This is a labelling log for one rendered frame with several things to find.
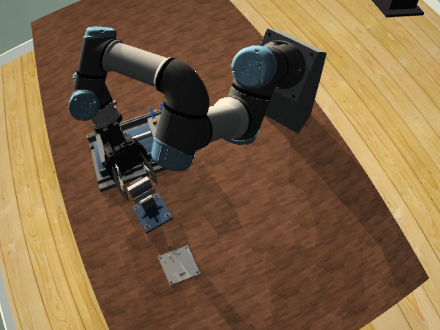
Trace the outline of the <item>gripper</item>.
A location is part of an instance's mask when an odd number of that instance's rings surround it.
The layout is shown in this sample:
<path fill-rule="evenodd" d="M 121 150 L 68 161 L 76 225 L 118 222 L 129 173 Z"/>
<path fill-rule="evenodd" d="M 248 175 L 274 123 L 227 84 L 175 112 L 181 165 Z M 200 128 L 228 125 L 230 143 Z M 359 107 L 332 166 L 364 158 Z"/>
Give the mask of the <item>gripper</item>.
<path fill-rule="evenodd" d="M 158 184 L 158 182 L 152 164 L 148 158 L 146 149 L 141 143 L 136 141 L 135 138 L 132 138 L 130 134 L 124 133 L 123 135 L 121 128 L 118 124 L 122 121 L 123 118 L 121 113 L 118 113 L 119 116 L 113 121 L 111 125 L 100 128 L 96 128 L 95 126 L 93 126 L 93 128 L 96 133 L 105 133 L 108 139 L 108 143 L 105 144 L 104 148 L 104 152 L 106 151 L 105 153 L 107 153 L 104 155 L 105 168 L 123 197 L 127 201 L 129 201 L 127 191 L 124 188 L 124 182 L 121 178 L 122 174 L 126 171 L 140 164 L 144 167 L 144 170 L 149 173 L 150 178 L 156 184 Z M 117 165 L 115 164 L 115 162 Z"/>

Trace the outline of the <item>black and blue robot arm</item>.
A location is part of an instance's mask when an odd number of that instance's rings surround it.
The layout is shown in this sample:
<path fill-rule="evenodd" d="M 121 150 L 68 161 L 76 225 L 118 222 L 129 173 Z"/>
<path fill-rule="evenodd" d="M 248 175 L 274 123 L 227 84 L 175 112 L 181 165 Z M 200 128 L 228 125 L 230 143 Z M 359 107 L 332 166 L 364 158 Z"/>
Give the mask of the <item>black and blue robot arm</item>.
<path fill-rule="evenodd" d="M 171 171 L 188 169 L 195 152 L 216 140 L 253 143 L 274 88 L 291 88 L 305 73 L 304 56 L 292 43 L 272 41 L 244 48 L 232 62 L 235 79 L 228 97 L 209 107 L 207 89 L 189 65 L 123 44 L 116 36 L 112 28 L 86 29 L 69 111 L 77 120 L 91 119 L 96 128 L 113 123 L 119 113 L 105 84 L 107 72 L 155 87 L 165 101 L 151 155 Z"/>

